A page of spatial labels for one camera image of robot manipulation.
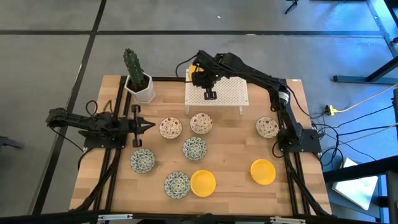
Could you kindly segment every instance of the white pot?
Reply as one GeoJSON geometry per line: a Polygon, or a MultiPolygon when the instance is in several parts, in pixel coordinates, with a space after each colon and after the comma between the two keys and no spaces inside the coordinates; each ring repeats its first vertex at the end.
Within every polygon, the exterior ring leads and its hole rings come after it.
{"type": "Polygon", "coordinates": [[[146,77],[148,77],[149,82],[148,82],[148,87],[139,91],[135,92],[132,91],[128,87],[128,83],[130,81],[130,76],[127,76],[126,83],[124,84],[124,88],[131,93],[132,97],[134,97],[136,103],[150,103],[154,98],[155,98],[155,91],[154,91],[154,83],[152,81],[152,77],[146,73],[144,73],[146,77]]]}

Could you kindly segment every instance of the metal stand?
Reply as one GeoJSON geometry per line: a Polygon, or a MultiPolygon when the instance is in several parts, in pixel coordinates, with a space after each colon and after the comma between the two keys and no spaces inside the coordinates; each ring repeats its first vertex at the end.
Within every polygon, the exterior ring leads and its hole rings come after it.
{"type": "Polygon", "coordinates": [[[344,83],[372,83],[372,84],[384,84],[393,85],[398,83],[398,78],[382,78],[387,73],[398,67],[398,57],[393,58],[387,62],[381,68],[377,69],[368,77],[355,77],[355,76],[344,76],[335,75],[333,81],[344,82],[344,83]]]}

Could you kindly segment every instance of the potted cactus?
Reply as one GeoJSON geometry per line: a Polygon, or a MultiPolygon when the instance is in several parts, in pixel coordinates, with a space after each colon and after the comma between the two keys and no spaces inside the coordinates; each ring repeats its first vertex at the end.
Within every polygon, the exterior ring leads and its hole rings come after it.
{"type": "Polygon", "coordinates": [[[131,93],[136,103],[150,103],[155,97],[152,77],[143,71],[134,51],[126,49],[123,58],[129,71],[124,88],[131,93]]]}

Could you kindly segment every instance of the white perforated rack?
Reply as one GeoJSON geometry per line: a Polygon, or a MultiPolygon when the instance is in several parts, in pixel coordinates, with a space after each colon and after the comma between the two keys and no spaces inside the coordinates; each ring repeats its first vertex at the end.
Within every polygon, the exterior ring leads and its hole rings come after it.
{"type": "MultiPolygon", "coordinates": [[[[185,74],[188,81],[189,69],[185,74]]],[[[185,83],[185,114],[189,114],[190,106],[238,106],[240,115],[249,106],[248,86],[246,80],[238,77],[221,78],[214,84],[213,91],[217,92],[217,99],[205,100],[205,89],[185,83]]]]}

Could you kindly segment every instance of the yellow component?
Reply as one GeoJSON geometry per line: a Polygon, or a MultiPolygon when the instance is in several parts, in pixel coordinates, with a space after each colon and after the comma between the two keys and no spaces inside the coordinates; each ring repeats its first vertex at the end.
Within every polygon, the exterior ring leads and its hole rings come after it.
{"type": "Polygon", "coordinates": [[[330,112],[330,116],[334,116],[335,113],[338,113],[340,111],[334,109],[332,105],[329,105],[329,112],[330,112]]]}
{"type": "Polygon", "coordinates": [[[275,180],[276,171],[271,162],[266,159],[258,159],[251,164],[250,174],[258,184],[267,185],[275,180]]]}
{"type": "Polygon", "coordinates": [[[191,176],[191,190],[199,197],[207,197],[216,189],[216,179],[207,170],[198,170],[191,176]]]}
{"type": "Polygon", "coordinates": [[[196,70],[196,72],[202,72],[203,71],[202,68],[200,68],[200,67],[197,68],[196,65],[190,65],[189,66],[189,72],[188,72],[187,81],[192,81],[192,73],[195,72],[195,70],[196,70]]]}

